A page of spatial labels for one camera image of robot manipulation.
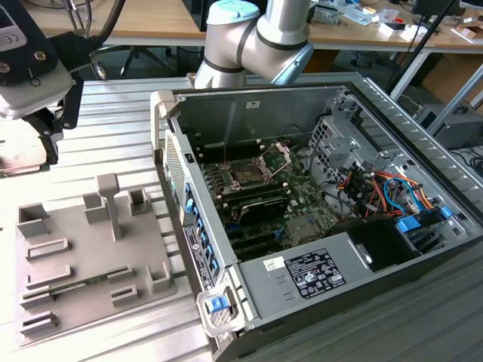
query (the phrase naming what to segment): motherboard chip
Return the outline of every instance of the motherboard chip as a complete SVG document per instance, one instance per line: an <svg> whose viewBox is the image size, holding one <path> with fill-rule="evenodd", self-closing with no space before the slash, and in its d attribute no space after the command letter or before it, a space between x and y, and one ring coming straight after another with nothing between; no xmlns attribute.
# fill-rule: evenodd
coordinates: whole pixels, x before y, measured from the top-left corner
<svg viewBox="0 0 483 362"><path fill-rule="evenodd" d="M307 216L299 216L290 220L288 226L290 226L294 237L298 241L317 235Z"/></svg>
<svg viewBox="0 0 483 362"><path fill-rule="evenodd" d="M240 185L250 183L262 183L264 181L263 174L255 164L232 164L233 179L238 181Z"/></svg>

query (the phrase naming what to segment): blue cap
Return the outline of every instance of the blue cap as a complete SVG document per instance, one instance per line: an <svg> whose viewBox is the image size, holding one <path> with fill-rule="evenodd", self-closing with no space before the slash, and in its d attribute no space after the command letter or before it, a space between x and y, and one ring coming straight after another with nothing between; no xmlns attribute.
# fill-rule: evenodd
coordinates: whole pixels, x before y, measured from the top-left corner
<svg viewBox="0 0 483 362"><path fill-rule="evenodd" d="M217 260L216 259L211 260L211 264L213 266L213 271L216 274L217 271L218 271L218 262L217 262Z"/></svg>
<svg viewBox="0 0 483 362"><path fill-rule="evenodd" d="M450 208L448 206L443 206L441 208L441 213L443 214L443 216L448 219L450 217L453 216L453 211L450 210Z"/></svg>
<svg viewBox="0 0 483 362"><path fill-rule="evenodd" d="M206 235L206 232L202 232L202 246L206 247L207 243L208 243L208 235Z"/></svg>
<svg viewBox="0 0 483 362"><path fill-rule="evenodd" d="M255 4L242 0L219 0L210 6L208 25L223 25L241 23L260 16L260 10Z"/></svg>
<svg viewBox="0 0 483 362"><path fill-rule="evenodd" d="M217 296L208 300L206 306L208 307L210 314L216 313L217 311L229 308L229 300L227 296Z"/></svg>
<svg viewBox="0 0 483 362"><path fill-rule="evenodd" d="M189 198L188 201L186 202L186 206L184 207L184 210L187 213L191 213L193 211L193 205L194 204L195 204L195 202L193 201L193 199Z"/></svg>
<svg viewBox="0 0 483 362"><path fill-rule="evenodd" d="M396 225L402 232L410 232L411 230L421 227L420 222L417 221L414 216L403 217Z"/></svg>
<svg viewBox="0 0 483 362"><path fill-rule="evenodd" d="M211 247L211 245L208 245L206 251L208 253L208 258L213 255L213 248Z"/></svg>
<svg viewBox="0 0 483 362"><path fill-rule="evenodd" d="M279 74L277 74L271 83L275 85L285 85L291 84L297 79L303 69L306 67L307 63L314 52L314 46L310 43L306 44L305 47L300 49L298 54L293 58L291 63L286 65Z"/></svg>

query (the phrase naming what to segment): barcode label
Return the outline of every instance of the barcode label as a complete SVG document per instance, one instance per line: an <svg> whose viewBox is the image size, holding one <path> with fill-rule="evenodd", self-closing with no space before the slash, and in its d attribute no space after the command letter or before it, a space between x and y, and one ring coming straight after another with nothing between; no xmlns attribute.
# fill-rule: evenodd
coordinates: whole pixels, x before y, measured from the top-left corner
<svg viewBox="0 0 483 362"><path fill-rule="evenodd" d="M284 257L283 256L277 256L276 258L273 258L273 259L264 260L263 264L265 265L265 269L268 272L275 270L275 269L278 269L278 268L283 268L285 266Z"/></svg>

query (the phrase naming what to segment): power supply label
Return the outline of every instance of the power supply label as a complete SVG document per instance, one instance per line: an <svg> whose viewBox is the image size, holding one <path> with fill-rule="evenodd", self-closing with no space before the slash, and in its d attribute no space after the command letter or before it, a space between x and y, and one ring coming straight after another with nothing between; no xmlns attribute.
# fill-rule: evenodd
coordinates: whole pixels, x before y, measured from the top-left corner
<svg viewBox="0 0 483 362"><path fill-rule="evenodd" d="M285 266L304 299L310 299L346 283L326 249L285 260Z"/></svg>

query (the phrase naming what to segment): wooden desk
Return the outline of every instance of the wooden desk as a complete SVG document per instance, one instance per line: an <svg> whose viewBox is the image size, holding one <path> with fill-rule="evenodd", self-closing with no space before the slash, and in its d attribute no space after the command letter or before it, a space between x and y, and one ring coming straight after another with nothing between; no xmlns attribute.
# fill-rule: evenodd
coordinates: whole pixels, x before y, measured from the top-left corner
<svg viewBox="0 0 483 362"><path fill-rule="evenodd" d="M48 5L48 0L31 0ZM113 0L94 0L94 22L91 33L100 31ZM56 35L72 29L64 11L51 11L24 3L30 14L46 35ZM395 8L406 23L413 23L415 15L398 5L383 0L374 8ZM315 49L351 51L406 51L409 42L399 37L387 38L377 31L374 24L362 26L345 17L338 26L320 23L310 24L310 38ZM181 0L127 0L121 16L107 44L151 46L202 46L205 34L199 32ZM409 84L424 60L431 53L483 54L483 46L472 45L451 32L450 26L441 26L405 73L392 97L398 98Z"/></svg>

